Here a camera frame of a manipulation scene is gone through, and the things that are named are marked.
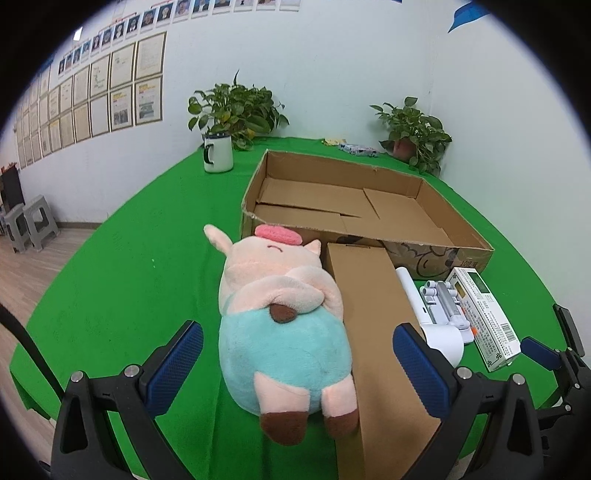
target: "stuffed toy pig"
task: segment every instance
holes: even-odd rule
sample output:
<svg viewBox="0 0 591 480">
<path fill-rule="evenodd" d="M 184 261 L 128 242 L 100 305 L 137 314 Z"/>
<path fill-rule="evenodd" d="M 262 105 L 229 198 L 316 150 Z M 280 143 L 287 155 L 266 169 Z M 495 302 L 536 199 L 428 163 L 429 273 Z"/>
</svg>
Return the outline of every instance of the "stuffed toy pig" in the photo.
<svg viewBox="0 0 591 480">
<path fill-rule="evenodd" d="M 320 241 L 259 225 L 233 244 L 213 225 L 205 235 L 226 255 L 219 289 L 222 375 L 236 403 L 281 445 L 304 439 L 322 409 L 332 438 L 359 421 L 343 301 L 320 263 Z"/>
</svg>

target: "brown hoof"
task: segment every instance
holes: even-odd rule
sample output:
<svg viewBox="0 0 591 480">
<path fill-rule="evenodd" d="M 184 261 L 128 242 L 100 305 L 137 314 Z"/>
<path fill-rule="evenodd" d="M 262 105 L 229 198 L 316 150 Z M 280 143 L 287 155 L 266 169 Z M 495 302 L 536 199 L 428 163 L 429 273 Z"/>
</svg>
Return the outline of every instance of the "brown hoof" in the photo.
<svg viewBox="0 0 591 480">
<path fill-rule="evenodd" d="M 308 412 L 283 411 L 264 413 L 260 418 L 261 429 L 279 445 L 292 446 L 301 443 L 306 435 Z"/>
<path fill-rule="evenodd" d="M 289 323 L 297 317 L 297 312 L 294 309 L 277 303 L 269 305 L 269 313 L 277 323 Z"/>
<path fill-rule="evenodd" d="M 359 423 L 359 410 L 356 408 L 340 417 L 324 417 L 324 427 L 329 437 L 337 439 L 353 433 Z"/>
</svg>

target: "framed certificate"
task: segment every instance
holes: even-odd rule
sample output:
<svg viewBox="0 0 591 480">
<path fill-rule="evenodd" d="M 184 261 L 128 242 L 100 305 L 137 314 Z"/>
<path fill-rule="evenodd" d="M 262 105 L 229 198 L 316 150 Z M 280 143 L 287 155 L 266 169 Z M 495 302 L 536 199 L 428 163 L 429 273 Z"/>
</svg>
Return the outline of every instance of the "framed certificate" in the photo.
<svg viewBox="0 0 591 480">
<path fill-rule="evenodd" d="M 145 38 L 138 42 L 135 62 L 135 79 L 142 79 L 162 73 L 166 32 Z"/>
<path fill-rule="evenodd" d="M 60 88 L 59 86 L 55 87 L 51 92 L 49 92 L 49 120 L 53 120 L 54 118 L 60 115 Z"/>
<path fill-rule="evenodd" d="M 49 124 L 49 138 L 51 139 L 51 151 L 61 150 L 60 121 L 54 120 Z"/>
<path fill-rule="evenodd" d="M 90 101 L 90 133 L 93 137 L 109 131 L 109 96 Z"/>
<path fill-rule="evenodd" d="M 44 126 L 39 129 L 41 134 L 41 153 L 44 157 L 51 153 L 51 143 L 49 141 L 49 127 Z"/>
<path fill-rule="evenodd" d="M 162 120 L 162 77 L 140 80 L 135 84 L 135 124 Z"/>
<path fill-rule="evenodd" d="M 111 88 L 131 82 L 133 79 L 135 43 L 111 54 Z"/>
<path fill-rule="evenodd" d="M 88 100 L 88 79 L 90 65 L 74 75 L 74 106 Z"/>
<path fill-rule="evenodd" d="M 37 104 L 31 105 L 29 109 L 29 123 L 31 124 L 31 133 L 35 133 L 39 130 L 39 109 Z"/>
<path fill-rule="evenodd" d="M 22 137 L 26 138 L 31 133 L 31 125 L 29 124 L 29 111 L 27 110 L 22 115 Z"/>
<path fill-rule="evenodd" d="M 111 55 L 107 55 L 90 65 L 90 98 L 107 91 L 110 58 Z"/>
<path fill-rule="evenodd" d="M 134 124 L 132 120 L 131 92 L 131 85 L 110 92 L 109 103 L 111 107 L 112 132 L 122 128 L 131 127 Z"/>
<path fill-rule="evenodd" d="M 33 163 L 33 149 L 31 148 L 31 139 L 26 138 L 22 143 L 22 146 L 25 148 L 25 161 L 27 162 L 27 165 L 31 165 Z"/>
<path fill-rule="evenodd" d="M 68 112 L 60 117 L 60 133 L 61 146 L 63 148 L 69 147 L 76 141 L 74 138 L 74 122 L 72 120 L 72 112 Z"/>
<path fill-rule="evenodd" d="M 72 85 L 74 77 L 68 78 L 60 85 L 60 113 L 72 108 Z"/>
<path fill-rule="evenodd" d="M 88 103 L 83 103 L 80 107 L 74 109 L 74 131 L 76 132 L 76 142 L 81 142 L 90 138 L 88 113 Z"/>
<path fill-rule="evenodd" d="M 31 149 L 33 150 L 33 161 L 41 160 L 41 147 L 39 145 L 39 132 L 31 136 Z"/>
</svg>

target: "white wall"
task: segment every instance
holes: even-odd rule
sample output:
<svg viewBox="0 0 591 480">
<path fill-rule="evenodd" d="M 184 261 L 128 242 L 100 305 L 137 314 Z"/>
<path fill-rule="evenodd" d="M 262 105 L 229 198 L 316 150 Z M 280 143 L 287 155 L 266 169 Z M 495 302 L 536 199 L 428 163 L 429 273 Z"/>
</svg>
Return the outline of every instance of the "white wall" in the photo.
<svg viewBox="0 0 591 480">
<path fill-rule="evenodd" d="M 124 15 L 152 3 L 129 1 Z M 84 25 L 82 38 L 108 25 L 112 12 L 107 8 Z M 389 0 L 303 0 L 300 12 L 210 14 L 172 24 L 164 121 L 81 142 L 27 167 L 21 172 L 25 199 L 44 194 L 62 221 L 105 220 L 196 150 L 200 135 L 187 129 L 188 97 L 216 82 L 230 83 L 237 70 L 240 82 L 265 85 L 286 105 L 291 125 L 281 135 L 344 137 L 379 147 L 384 130 L 370 104 L 414 95 L 428 105 L 423 12 L 422 2 L 403 7 Z M 57 63 L 70 48 L 68 42 L 56 53 L 51 87 L 58 83 Z"/>
<path fill-rule="evenodd" d="M 442 0 L 431 12 L 431 109 L 453 137 L 442 179 L 511 241 L 571 310 L 591 351 L 586 134 L 545 68 L 493 16 L 447 33 L 450 12 L 461 4 Z"/>
</svg>

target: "plastic stool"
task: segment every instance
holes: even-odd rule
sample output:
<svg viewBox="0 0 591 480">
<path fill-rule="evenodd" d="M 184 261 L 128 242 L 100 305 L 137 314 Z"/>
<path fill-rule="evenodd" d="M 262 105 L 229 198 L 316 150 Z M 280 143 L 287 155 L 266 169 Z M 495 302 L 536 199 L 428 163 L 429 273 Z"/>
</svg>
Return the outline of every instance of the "plastic stool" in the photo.
<svg viewBox="0 0 591 480">
<path fill-rule="evenodd" d="M 19 251 L 23 253 L 27 247 L 25 247 L 25 242 L 30 239 L 29 232 L 26 228 L 19 228 L 18 224 L 24 226 L 24 222 L 17 222 L 23 217 L 23 207 L 22 203 L 15 205 L 10 212 L 8 212 L 4 216 L 4 221 L 6 222 L 6 227 L 8 231 L 8 236 L 12 242 L 12 249 L 16 253 Z"/>
<path fill-rule="evenodd" d="M 33 214 L 37 210 L 41 212 L 41 216 L 43 217 L 40 230 L 37 230 L 35 220 L 33 219 Z M 60 231 L 56 225 L 56 221 L 53 219 L 53 215 L 51 214 L 51 210 L 49 209 L 49 205 L 47 204 L 45 197 L 43 195 L 37 195 L 32 201 L 27 202 L 26 207 L 23 209 L 23 213 L 29 228 L 31 242 L 33 242 L 35 250 L 40 252 L 43 250 L 41 241 L 47 237 L 47 235 L 52 232 L 56 234 L 56 236 L 60 234 Z"/>
</svg>

